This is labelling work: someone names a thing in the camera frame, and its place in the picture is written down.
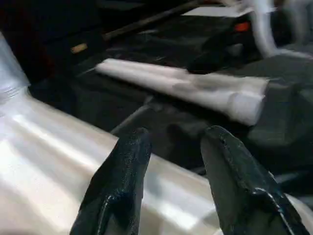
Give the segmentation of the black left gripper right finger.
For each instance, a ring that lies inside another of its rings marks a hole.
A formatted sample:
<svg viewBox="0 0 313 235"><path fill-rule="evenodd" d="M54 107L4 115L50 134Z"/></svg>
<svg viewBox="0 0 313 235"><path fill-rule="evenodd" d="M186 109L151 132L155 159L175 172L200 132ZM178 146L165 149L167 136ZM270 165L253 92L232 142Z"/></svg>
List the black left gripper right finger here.
<svg viewBox="0 0 313 235"><path fill-rule="evenodd" d="M205 131L201 155L223 234L309 234L273 176L226 129Z"/></svg>

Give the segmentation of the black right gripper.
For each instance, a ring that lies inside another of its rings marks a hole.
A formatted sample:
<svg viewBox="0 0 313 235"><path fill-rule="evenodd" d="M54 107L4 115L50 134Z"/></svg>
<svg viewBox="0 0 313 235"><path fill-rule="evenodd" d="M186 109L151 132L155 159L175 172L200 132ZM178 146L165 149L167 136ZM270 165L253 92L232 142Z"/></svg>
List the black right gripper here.
<svg viewBox="0 0 313 235"><path fill-rule="evenodd" d="M209 62L215 68L239 67L260 59L251 21L235 21L207 40Z"/></svg>

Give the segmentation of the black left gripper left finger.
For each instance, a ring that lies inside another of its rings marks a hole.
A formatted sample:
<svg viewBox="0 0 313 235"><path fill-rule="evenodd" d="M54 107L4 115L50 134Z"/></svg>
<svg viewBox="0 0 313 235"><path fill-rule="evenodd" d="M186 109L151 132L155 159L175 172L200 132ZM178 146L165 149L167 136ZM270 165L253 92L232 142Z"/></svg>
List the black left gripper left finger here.
<svg viewBox="0 0 313 235"><path fill-rule="evenodd" d="M151 149L145 128L119 138L93 175L70 234L138 234Z"/></svg>

